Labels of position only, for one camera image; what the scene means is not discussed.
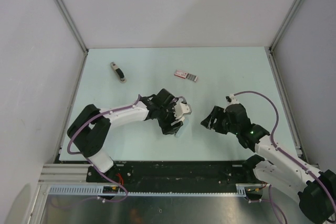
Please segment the beige black small stapler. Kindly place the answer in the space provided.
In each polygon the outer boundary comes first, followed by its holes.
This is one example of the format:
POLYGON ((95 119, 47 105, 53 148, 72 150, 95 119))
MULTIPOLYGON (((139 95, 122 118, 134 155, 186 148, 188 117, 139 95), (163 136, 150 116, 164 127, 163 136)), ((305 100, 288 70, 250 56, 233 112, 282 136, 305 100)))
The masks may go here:
POLYGON ((119 81, 121 83, 125 83, 127 80, 125 78, 125 75, 124 75, 123 71, 119 68, 119 66, 115 62, 110 63, 110 66, 111 66, 111 69, 118 76, 119 81))

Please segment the light blue white stapler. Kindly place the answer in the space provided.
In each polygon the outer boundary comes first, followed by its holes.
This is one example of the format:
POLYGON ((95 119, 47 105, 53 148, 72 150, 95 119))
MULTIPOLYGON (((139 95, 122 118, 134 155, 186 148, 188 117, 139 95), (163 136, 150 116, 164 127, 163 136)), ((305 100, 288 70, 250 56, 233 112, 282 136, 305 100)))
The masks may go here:
POLYGON ((176 126, 178 123, 182 123, 182 125, 174 133, 175 137, 180 137, 183 134, 183 131, 188 126, 188 123, 189 123, 188 116, 191 113, 192 113, 192 108, 187 103, 179 102, 174 106, 175 121, 171 125, 176 126))

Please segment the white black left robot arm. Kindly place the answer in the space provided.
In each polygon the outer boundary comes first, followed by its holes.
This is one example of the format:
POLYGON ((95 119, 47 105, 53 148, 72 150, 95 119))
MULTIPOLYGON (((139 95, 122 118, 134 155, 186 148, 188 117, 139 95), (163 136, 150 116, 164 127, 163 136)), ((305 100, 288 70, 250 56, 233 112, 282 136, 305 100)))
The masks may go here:
POLYGON ((67 130, 70 138, 67 152, 81 154, 103 181, 110 182, 115 178, 116 169, 112 157, 103 150, 110 129, 157 120, 162 134, 177 136, 191 113, 192 108, 184 97, 175 97, 166 89, 147 97, 139 95, 133 103, 113 109, 99 109, 89 104, 67 130))

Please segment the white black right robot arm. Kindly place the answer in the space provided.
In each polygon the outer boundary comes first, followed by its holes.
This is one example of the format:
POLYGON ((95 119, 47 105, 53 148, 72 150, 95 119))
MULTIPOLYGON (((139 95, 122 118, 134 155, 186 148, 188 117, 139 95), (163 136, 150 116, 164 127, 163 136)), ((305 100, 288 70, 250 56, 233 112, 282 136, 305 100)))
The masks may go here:
POLYGON ((245 181, 260 180, 283 192, 313 223, 325 223, 335 215, 335 173, 323 172, 273 143, 266 129, 251 123, 242 104, 213 107, 201 125, 220 134, 232 133, 242 147, 254 152, 244 162, 245 181))

